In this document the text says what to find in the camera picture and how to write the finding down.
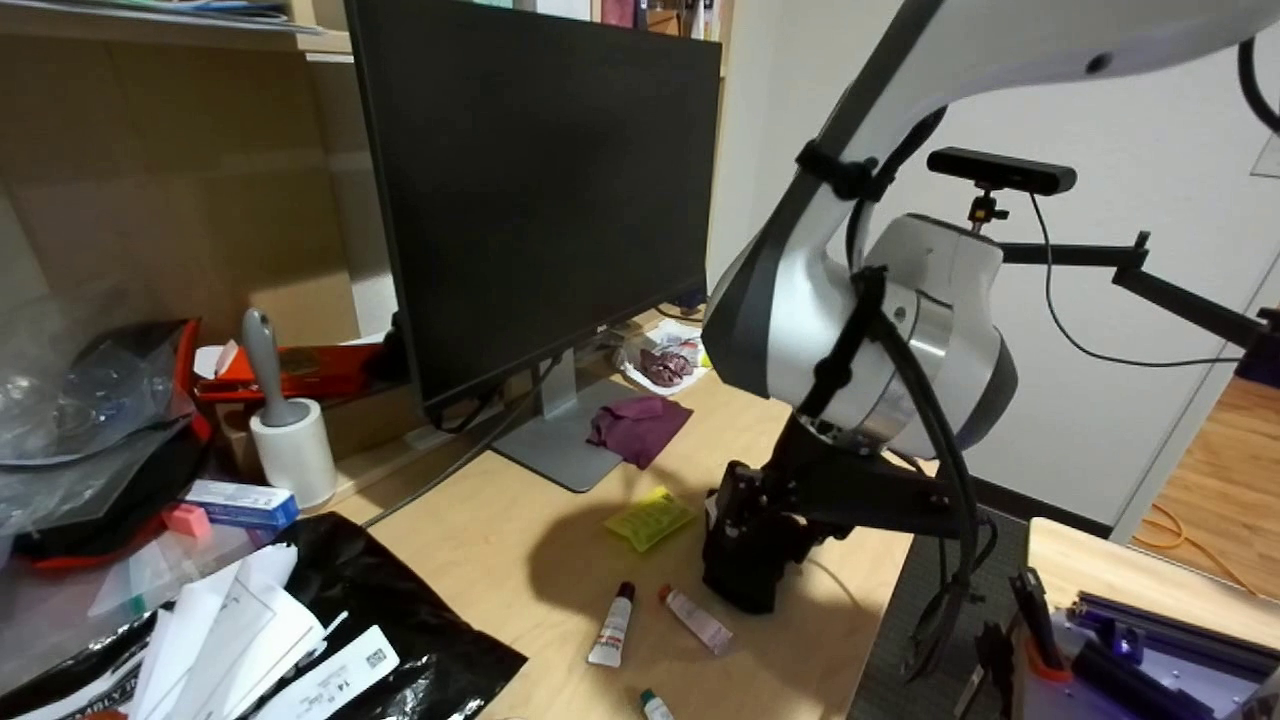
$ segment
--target tube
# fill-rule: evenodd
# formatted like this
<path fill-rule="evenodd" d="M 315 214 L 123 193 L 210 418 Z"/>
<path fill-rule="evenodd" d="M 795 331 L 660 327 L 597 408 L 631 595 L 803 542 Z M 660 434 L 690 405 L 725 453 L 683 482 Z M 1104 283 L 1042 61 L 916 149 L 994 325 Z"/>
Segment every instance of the tube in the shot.
<path fill-rule="evenodd" d="M 673 704 L 660 699 L 651 690 L 640 694 L 645 720 L 675 720 Z"/>
<path fill-rule="evenodd" d="M 587 653 L 587 663 L 625 669 L 625 643 L 626 643 L 631 612 L 634 612 L 634 586 L 621 586 L 612 604 L 609 604 L 599 642 Z"/>
<path fill-rule="evenodd" d="M 660 601 L 673 608 L 673 615 L 711 653 L 725 657 L 733 643 L 733 633 L 704 608 L 697 608 L 683 591 L 673 586 L 660 587 Z"/>

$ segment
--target monitor stand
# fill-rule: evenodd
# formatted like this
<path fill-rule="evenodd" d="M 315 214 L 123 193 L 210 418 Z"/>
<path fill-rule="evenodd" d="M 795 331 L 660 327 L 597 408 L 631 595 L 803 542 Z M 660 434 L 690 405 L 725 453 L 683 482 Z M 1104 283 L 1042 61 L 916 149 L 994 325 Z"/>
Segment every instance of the monitor stand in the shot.
<path fill-rule="evenodd" d="M 562 351 L 558 365 L 539 384 L 539 418 L 522 419 L 519 427 L 498 437 L 490 449 L 566 494 L 587 494 L 614 465 L 625 465 L 614 453 L 587 444 L 591 419 L 604 405 L 626 402 L 626 398 L 640 398 L 640 394 L 609 377 L 587 388 L 575 388 L 575 360 L 571 351 Z"/>

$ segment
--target black camera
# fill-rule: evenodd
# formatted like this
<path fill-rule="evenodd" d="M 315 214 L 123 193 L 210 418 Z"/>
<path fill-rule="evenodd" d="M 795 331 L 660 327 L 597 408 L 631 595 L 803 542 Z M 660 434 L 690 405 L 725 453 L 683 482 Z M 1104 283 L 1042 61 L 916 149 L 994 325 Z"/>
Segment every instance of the black camera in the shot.
<path fill-rule="evenodd" d="M 1015 187 L 1033 196 L 1061 196 L 1077 187 L 1077 167 L 1066 163 L 1038 163 L 1038 161 L 994 158 L 974 149 L 935 149 L 928 151 L 928 167 L 941 177 L 964 177 L 989 193 Z"/>
<path fill-rule="evenodd" d="M 725 468 L 704 536 L 704 586 L 714 595 L 738 612 L 772 612 L 785 569 L 803 559 L 812 543 L 801 516 L 777 514 L 755 468 Z"/>

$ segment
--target floor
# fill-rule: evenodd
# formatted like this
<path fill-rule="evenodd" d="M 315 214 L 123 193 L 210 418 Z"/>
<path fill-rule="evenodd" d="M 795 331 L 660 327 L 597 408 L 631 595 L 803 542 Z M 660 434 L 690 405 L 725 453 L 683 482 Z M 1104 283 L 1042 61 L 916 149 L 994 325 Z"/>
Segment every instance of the floor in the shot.
<path fill-rule="evenodd" d="M 1137 543 L 1280 601 L 1280 388 L 1229 384 Z"/>

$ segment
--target white container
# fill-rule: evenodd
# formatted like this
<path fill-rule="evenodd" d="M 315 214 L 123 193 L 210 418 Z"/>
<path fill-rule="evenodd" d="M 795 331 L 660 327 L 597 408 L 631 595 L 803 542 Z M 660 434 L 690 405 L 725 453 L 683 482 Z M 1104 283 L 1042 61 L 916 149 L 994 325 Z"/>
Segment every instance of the white container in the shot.
<path fill-rule="evenodd" d="M 256 458 L 265 465 L 267 486 L 286 487 L 299 510 L 315 510 L 335 494 L 332 449 L 324 434 L 324 418 L 315 402 L 299 405 L 303 418 L 286 427 L 267 427 L 259 418 L 249 419 Z"/>

